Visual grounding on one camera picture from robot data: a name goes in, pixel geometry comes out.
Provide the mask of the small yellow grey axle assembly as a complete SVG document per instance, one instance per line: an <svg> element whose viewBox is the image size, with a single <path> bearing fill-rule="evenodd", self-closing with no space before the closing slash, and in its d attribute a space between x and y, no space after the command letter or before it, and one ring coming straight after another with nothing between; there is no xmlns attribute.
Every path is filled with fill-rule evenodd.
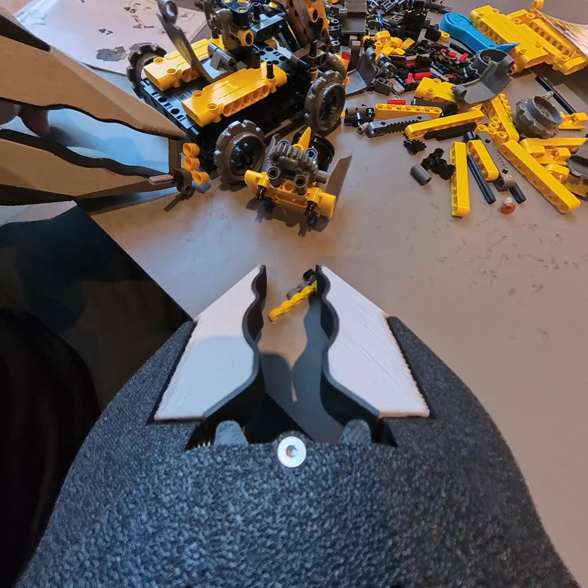
<svg viewBox="0 0 588 588"><path fill-rule="evenodd" d="M190 199L196 192L203 194L210 188L209 173L201 170L201 150L196 143L183 143L179 151L178 145L170 142L168 154L169 172L148 177L149 184L155 190L176 189L173 201L164 207L166 212Z"/></svg>

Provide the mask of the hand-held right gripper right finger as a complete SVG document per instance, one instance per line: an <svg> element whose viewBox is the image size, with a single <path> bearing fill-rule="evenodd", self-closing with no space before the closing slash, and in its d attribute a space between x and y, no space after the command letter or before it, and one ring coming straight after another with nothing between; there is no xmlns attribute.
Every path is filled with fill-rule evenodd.
<svg viewBox="0 0 588 588"><path fill-rule="evenodd" d="M322 351L320 400L342 426L380 430L385 419L429 418L430 408L390 326L390 316L326 265L316 267Z"/></svg>

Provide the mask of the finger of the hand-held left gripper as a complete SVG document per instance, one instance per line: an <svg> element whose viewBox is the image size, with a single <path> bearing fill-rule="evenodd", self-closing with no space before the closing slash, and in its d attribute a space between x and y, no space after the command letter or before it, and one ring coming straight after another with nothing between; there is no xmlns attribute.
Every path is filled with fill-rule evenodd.
<svg viewBox="0 0 588 588"><path fill-rule="evenodd" d="M151 191L159 171L93 158L15 130L1 131L1 199L84 199Z"/></svg>
<svg viewBox="0 0 588 588"><path fill-rule="evenodd" d="M73 109L95 120L180 140L164 115L55 48L1 37L1 100L44 109Z"/></svg>

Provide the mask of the small yellow thin link piece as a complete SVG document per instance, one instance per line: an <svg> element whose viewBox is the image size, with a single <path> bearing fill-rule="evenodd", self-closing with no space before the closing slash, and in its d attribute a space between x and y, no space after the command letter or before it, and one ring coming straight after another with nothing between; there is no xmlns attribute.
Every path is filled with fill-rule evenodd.
<svg viewBox="0 0 588 588"><path fill-rule="evenodd" d="M294 307L310 298L317 292L317 288L316 272L314 269L309 269L303 274L302 282L287 292L286 300L268 313L270 322L275 322Z"/></svg>

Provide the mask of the grey desk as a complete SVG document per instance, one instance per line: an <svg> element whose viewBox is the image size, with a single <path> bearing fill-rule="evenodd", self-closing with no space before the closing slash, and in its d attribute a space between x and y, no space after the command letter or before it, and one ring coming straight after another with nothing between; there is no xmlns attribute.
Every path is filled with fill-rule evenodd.
<svg viewBox="0 0 588 588"><path fill-rule="evenodd" d="M190 318L117 393L73 461L26 587L587 587L587 203L537 190L505 217L474 189L452 217L448 181L419 187L390 135L330 135L352 155L334 216L307 228L212 173L170 212L170 190L107 213L24 206L1 225L1 286L62 335L93 376L128 351L112 336L143 303L122 258ZM195 318L259 265L265 397L248 426L157 423ZM430 417L340 425L320 400L317 292L270 322L326 265L390 316Z"/></svg>

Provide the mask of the pile of yellow beam bricks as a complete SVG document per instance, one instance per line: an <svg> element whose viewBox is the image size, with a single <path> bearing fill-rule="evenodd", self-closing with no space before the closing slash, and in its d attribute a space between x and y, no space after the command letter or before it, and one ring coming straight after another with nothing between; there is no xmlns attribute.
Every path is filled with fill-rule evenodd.
<svg viewBox="0 0 588 588"><path fill-rule="evenodd" d="M587 73L587 55L551 28L543 5L544 1L533 1L529 8L503 13L487 4L464 15L496 43L520 42L507 52L515 61L511 82L537 66L561 75ZM393 32L373 35L344 35L334 27L333 43L341 33L349 49L338 56L346 66L347 95L371 91L388 98L374 106L348 107L341 115L343 124L365 136L372 121L415 116L416 123L398 132L413 156L425 150L426 141L453 139L447 155L436 148L410 170L421 186L433 175L449 181L452 217L463 218L470 212L470 178L489 204L496 202L496 190L514 197L517 205L525 202L513 171L559 213L576 210L581 199L587 199L587 137L569 134L585 129L587 113L575 109L541 75L536 75L536 84L544 94L553 93L550 101L563 117L550 139L520 137L513 124L518 101L544 94L531 93L510 104L506 96L510 82L491 100L475 105L457 101L452 87L466 81L465 67L476 54L439 29L443 16L430 12L425 28L412 17Z"/></svg>

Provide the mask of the blue brick separator tool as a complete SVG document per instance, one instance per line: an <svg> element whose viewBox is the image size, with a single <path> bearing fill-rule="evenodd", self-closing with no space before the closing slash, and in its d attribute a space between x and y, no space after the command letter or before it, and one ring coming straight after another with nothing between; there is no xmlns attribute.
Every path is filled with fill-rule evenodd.
<svg viewBox="0 0 588 588"><path fill-rule="evenodd" d="M509 52L520 45L520 42L499 42L492 41L485 34L477 30L470 19L456 12L448 12L443 16L439 29L449 36L461 42L475 54L485 49L498 49Z"/></svg>

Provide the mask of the grey curved panel brick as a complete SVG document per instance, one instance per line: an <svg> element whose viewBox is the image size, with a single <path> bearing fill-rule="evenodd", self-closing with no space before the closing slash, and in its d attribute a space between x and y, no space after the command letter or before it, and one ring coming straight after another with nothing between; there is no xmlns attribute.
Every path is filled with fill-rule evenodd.
<svg viewBox="0 0 588 588"><path fill-rule="evenodd" d="M498 48L483 49L465 67L466 81L453 85L457 101L475 105L495 98L511 82L515 61Z"/></svg>

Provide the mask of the grey toothed rack brick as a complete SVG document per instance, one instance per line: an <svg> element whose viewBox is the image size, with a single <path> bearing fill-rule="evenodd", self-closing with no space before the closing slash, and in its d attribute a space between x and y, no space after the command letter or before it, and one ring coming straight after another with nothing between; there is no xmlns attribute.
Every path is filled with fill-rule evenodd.
<svg viewBox="0 0 588 588"><path fill-rule="evenodd" d="M364 134L369 138L375 138L387 134L403 132L407 126L416 123L417 121L418 118L415 116L372 121L371 123L368 123L364 130Z"/></svg>

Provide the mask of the yellow black brick vehicle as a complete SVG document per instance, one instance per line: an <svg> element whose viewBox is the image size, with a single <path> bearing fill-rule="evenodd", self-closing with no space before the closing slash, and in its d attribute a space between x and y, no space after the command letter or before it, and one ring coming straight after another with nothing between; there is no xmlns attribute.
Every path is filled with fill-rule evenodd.
<svg viewBox="0 0 588 588"><path fill-rule="evenodd" d="M158 1L175 50L140 43L127 77L137 96L201 150L201 166L231 185L258 171L270 138L341 121L346 66L335 56L323 1L200 1L212 37L189 42L179 8Z"/></svg>

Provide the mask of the grey round turntable brick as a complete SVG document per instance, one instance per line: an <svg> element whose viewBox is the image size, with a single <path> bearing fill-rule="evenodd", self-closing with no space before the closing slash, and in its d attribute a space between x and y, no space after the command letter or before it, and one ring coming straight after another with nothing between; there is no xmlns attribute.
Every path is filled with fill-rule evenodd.
<svg viewBox="0 0 588 588"><path fill-rule="evenodd" d="M553 138L563 117L550 101L552 92L520 100L514 107L513 124L523 138Z"/></svg>

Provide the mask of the pile of dark grey bricks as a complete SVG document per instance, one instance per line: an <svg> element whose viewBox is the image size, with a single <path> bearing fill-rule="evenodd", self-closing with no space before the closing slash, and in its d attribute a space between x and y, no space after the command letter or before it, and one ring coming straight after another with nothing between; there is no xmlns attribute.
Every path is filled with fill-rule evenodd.
<svg viewBox="0 0 588 588"><path fill-rule="evenodd" d="M430 12L445 15L453 11L445 1L324 1L323 4L332 35L335 25L339 25L344 35L393 32L412 17L425 28L430 24Z"/></svg>

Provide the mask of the instruction booklet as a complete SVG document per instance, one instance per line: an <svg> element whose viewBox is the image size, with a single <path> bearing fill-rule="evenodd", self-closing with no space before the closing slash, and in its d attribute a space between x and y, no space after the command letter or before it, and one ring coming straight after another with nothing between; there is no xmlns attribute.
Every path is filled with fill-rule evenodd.
<svg viewBox="0 0 588 588"><path fill-rule="evenodd" d="M96 70L125 75L140 43L172 52L157 1L29 1L16 19L41 40Z"/></svg>

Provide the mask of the sticker sheet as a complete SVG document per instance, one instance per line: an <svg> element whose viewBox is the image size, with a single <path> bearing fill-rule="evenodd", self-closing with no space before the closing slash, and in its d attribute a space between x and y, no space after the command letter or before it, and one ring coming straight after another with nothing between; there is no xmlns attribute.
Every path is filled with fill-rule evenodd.
<svg viewBox="0 0 588 588"><path fill-rule="evenodd" d="M566 38L578 50L587 55L587 24L571 23L544 12L543 16L560 36Z"/></svg>

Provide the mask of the yellow gear brick subassembly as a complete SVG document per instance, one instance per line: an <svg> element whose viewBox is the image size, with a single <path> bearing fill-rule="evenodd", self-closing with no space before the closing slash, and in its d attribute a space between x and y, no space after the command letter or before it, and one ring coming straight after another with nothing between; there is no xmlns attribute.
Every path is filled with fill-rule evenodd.
<svg viewBox="0 0 588 588"><path fill-rule="evenodd" d="M334 146L310 127L292 141L275 135L261 170L248 169L245 184L270 213L280 207L303 215L309 226L331 220L347 178L352 155L334 161Z"/></svg>

